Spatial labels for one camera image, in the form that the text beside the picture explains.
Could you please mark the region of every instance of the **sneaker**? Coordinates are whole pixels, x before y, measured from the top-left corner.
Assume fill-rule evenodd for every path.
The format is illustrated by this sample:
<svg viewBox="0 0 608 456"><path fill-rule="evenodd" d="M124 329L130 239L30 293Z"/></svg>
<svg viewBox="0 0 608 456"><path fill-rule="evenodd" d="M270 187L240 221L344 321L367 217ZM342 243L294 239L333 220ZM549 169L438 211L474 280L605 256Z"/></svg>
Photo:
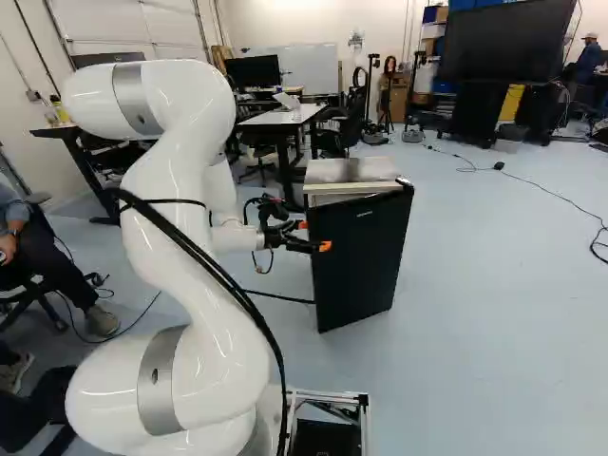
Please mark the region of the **sneaker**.
<svg viewBox="0 0 608 456"><path fill-rule="evenodd" d="M21 359L12 365L0 365L0 390L17 394L21 389L21 379L34 362L31 353L20 353Z"/></svg>
<svg viewBox="0 0 608 456"><path fill-rule="evenodd" d="M108 337L115 333L121 322L114 313L106 312L101 306L95 305L86 313L86 330L98 337Z"/></svg>

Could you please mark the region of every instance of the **computer monitor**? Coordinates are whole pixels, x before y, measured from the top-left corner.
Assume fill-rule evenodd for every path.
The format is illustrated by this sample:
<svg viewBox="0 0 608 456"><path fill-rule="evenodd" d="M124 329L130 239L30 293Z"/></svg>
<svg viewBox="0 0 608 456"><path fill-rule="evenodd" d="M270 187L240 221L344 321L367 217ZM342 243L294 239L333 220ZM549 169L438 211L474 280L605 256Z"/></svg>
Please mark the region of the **computer monitor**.
<svg viewBox="0 0 608 456"><path fill-rule="evenodd" d="M527 0L455 11L437 77L443 81L547 83L560 74L577 0Z"/></svg>
<svg viewBox="0 0 608 456"><path fill-rule="evenodd" d="M143 52L107 52L103 54L72 55L71 59L76 69L79 69L114 62L141 62L145 60L145 55L143 55Z"/></svg>
<svg viewBox="0 0 608 456"><path fill-rule="evenodd" d="M239 88L281 85L281 72L276 55L228 59L224 64L226 72Z"/></svg>

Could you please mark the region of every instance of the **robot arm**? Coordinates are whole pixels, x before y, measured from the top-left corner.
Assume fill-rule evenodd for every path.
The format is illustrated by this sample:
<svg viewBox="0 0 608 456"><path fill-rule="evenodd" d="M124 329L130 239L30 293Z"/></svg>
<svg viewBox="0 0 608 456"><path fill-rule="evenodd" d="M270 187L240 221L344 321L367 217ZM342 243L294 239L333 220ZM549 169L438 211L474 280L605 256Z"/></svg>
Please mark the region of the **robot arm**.
<svg viewBox="0 0 608 456"><path fill-rule="evenodd" d="M198 61L90 66L64 87L82 129L109 139L159 138L121 187L153 204L200 248L255 250L264 236L242 225L227 160L235 119L228 83ZM268 345L234 299L135 210L121 214L123 244L145 281L190 315L186 327L125 335L92 353L74 375L67 416L81 437L127 455L235 456L258 429L256 403L269 382Z"/></svg>

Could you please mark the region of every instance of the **person's hand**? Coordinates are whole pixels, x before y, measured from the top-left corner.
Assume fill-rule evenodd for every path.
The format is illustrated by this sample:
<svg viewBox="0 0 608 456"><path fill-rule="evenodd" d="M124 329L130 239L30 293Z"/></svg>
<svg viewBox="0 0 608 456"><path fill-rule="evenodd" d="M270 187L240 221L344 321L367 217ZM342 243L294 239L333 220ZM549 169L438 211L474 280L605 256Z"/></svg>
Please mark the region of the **person's hand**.
<svg viewBox="0 0 608 456"><path fill-rule="evenodd" d="M4 235L0 237L0 251L7 256L3 266L9 264L17 253L17 239L13 235Z"/></svg>

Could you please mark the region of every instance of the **person in cap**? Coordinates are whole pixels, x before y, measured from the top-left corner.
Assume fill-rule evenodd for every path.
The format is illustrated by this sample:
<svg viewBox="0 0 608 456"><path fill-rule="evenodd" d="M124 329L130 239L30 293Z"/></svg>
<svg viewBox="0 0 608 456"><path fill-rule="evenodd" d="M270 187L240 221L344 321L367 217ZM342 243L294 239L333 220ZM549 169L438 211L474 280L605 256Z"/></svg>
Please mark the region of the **person in cap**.
<svg viewBox="0 0 608 456"><path fill-rule="evenodd" d="M603 63L598 34L587 33L583 40L585 40L585 49L582 50L576 63L575 79L578 84L587 84L596 67Z"/></svg>

